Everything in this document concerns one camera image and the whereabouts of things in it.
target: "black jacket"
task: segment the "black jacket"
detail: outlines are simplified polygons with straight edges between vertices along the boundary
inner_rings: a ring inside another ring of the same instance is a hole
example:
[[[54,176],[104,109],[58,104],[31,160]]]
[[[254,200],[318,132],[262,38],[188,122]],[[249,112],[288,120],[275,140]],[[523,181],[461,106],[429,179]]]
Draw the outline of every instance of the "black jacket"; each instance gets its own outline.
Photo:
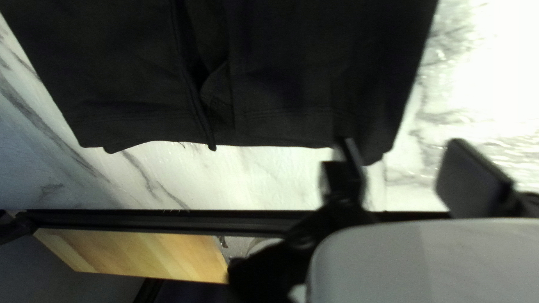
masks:
[[[1,0],[83,147],[391,148],[435,0]]]

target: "grey marble vein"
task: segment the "grey marble vein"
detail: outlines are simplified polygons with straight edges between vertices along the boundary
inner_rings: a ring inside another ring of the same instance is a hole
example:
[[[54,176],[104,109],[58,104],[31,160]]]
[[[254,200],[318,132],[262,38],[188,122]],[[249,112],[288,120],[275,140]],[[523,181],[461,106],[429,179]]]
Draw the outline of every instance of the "grey marble vein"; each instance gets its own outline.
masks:
[[[32,124],[39,129],[46,137],[52,140],[62,151],[68,153],[70,158],[76,161],[81,167],[92,176],[105,180],[108,183],[112,182],[91,165],[84,157],[76,150],[70,147],[54,130],[48,126],[45,121],[36,113],[31,106],[22,98],[22,96],[11,86],[6,80],[3,71],[0,70],[0,94],[7,99],[14,107],[16,107]]]
[[[161,200],[159,196],[157,195],[157,191],[162,190],[169,198],[174,200],[179,206],[181,206],[184,210],[189,210],[189,206],[185,204],[182,200],[180,200],[178,197],[171,194],[164,186],[159,182],[159,180],[152,179],[151,177],[146,174],[144,170],[144,165],[131,153],[128,151],[122,150],[120,154],[125,157],[125,159],[139,172],[139,174],[142,176],[145,182],[145,187],[148,190],[148,192],[151,194],[151,196],[154,199]]]

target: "wooden board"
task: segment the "wooden board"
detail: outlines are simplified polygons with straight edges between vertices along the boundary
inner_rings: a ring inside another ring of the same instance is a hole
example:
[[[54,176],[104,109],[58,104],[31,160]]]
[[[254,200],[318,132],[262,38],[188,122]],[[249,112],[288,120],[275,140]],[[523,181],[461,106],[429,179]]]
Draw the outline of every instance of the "wooden board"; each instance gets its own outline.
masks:
[[[34,236],[75,271],[226,282],[226,262],[211,236],[58,229]]]

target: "black plastic piece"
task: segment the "black plastic piece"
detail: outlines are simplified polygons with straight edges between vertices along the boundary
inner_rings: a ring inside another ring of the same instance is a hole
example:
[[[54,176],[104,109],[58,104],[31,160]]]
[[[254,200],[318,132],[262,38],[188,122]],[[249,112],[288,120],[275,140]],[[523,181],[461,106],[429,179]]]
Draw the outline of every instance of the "black plastic piece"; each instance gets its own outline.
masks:
[[[164,282],[163,279],[145,279],[133,303],[153,303]]]
[[[16,217],[8,223],[0,224],[0,245],[31,235],[37,228],[38,225],[34,221],[24,217]]]
[[[436,193],[453,218],[515,215],[513,180],[463,139],[447,144]]]

